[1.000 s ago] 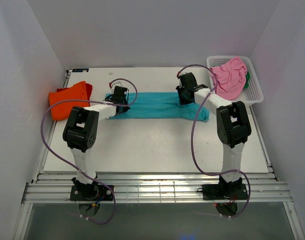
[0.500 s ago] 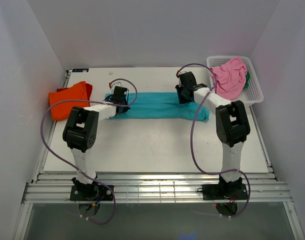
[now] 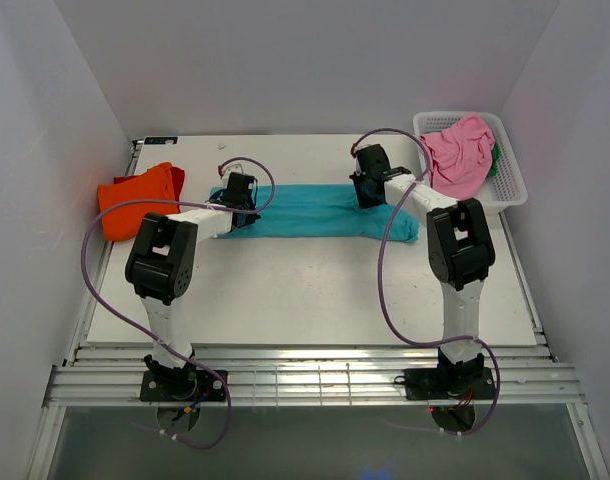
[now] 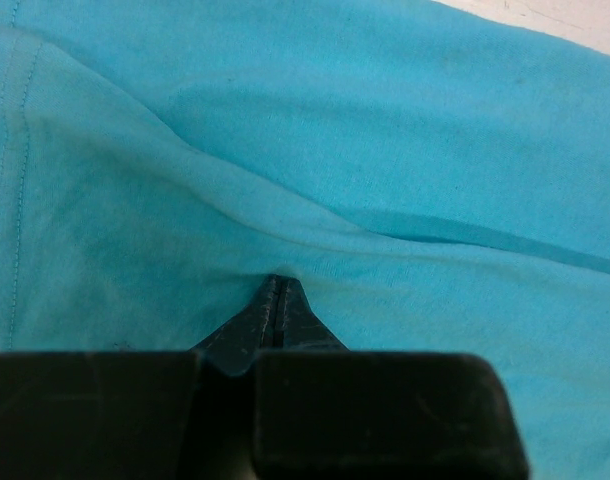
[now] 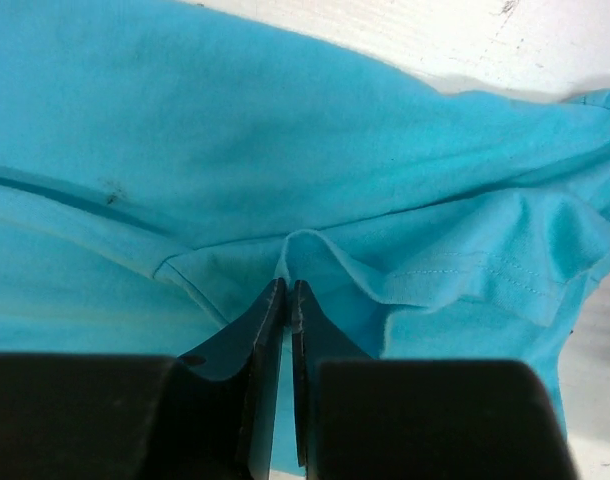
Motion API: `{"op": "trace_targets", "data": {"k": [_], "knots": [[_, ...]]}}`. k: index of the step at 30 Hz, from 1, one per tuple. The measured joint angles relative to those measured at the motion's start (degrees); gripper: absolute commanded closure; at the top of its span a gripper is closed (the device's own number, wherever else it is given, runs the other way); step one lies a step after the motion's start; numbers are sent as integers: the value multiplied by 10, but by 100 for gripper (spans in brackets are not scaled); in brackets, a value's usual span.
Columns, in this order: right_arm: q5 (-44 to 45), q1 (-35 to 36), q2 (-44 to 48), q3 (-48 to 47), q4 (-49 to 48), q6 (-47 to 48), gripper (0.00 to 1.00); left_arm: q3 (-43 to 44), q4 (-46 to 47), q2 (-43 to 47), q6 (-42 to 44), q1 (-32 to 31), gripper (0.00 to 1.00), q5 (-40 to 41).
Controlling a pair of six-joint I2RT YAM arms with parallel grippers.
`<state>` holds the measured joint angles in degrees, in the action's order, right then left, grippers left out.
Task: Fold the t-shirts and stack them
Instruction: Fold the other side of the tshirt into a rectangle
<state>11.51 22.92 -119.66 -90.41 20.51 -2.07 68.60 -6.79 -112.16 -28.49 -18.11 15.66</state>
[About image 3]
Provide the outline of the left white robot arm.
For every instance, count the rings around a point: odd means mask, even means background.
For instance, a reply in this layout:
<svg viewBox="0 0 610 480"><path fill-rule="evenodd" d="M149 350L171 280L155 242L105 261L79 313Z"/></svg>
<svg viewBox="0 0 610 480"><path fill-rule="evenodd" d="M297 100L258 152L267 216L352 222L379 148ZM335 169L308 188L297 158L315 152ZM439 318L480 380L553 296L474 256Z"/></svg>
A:
<svg viewBox="0 0 610 480"><path fill-rule="evenodd" d="M156 385L175 399L190 397L197 387L194 355L174 311L190 286L196 246L208 239L253 224L257 180L239 165L224 175L224 187L212 194L206 208L143 218L128 257L125 276L146 311L154 334L153 353L145 358Z"/></svg>

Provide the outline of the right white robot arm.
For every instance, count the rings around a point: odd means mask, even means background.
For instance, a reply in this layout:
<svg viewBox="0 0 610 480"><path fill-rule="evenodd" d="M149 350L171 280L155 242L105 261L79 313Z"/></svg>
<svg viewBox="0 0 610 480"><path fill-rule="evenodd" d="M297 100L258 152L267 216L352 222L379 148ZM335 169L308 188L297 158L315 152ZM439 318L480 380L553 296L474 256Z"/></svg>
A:
<svg viewBox="0 0 610 480"><path fill-rule="evenodd" d="M480 298L495 250L484 209L473 198L457 200L417 179L405 167L393 167L379 145L354 146L356 170L350 175L358 205L381 205L422 222L427 234L429 267L443 298L443 336L428 346L438 350L438 364L404 376L421 398L459 397L484 378L479 343Z"/></svg>

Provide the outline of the turquoise t shirt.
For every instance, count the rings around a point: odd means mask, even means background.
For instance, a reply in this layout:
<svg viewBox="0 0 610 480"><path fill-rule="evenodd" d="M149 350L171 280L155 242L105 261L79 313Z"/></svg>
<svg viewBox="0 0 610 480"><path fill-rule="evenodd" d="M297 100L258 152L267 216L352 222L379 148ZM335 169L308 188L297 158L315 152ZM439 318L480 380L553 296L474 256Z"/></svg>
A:
<svg viewBox="0 0 610 480"><path fill-rule="evenodd" d="M361 209L349 184L260 186L257 203L270 204L249 226L222 234L222 239L366 237L380 240L393 207Z"/></svg>

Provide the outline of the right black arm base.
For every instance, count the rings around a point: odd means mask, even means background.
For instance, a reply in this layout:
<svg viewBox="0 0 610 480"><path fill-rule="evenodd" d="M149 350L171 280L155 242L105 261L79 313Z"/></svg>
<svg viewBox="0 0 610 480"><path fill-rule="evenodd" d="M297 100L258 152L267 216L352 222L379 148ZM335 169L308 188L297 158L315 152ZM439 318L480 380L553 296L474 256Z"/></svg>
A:
<svg viewBox="0 0 610 480"><path fill-rule="evenodd" d="M448 378L438 369L405 369L393 383L404 388L407 400L492 400L496 386L489 368L481 374Z"/></svg>

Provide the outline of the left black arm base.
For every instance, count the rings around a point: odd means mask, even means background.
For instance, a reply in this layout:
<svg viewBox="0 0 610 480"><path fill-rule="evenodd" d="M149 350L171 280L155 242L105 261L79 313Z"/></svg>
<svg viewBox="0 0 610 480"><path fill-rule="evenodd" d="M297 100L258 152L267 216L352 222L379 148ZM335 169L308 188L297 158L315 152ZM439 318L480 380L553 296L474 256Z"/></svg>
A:
<svg viewBox="0 0 610 480"><path fill-rule="evenodd" d="M149 403L192 403L200 398L203 402L223 402L226 400L223 384L227 380L228 372L217 370L216 373L222 377L221 380L204 370L182 374L178 378L146 371L142 377L138 399Z"/></svg>

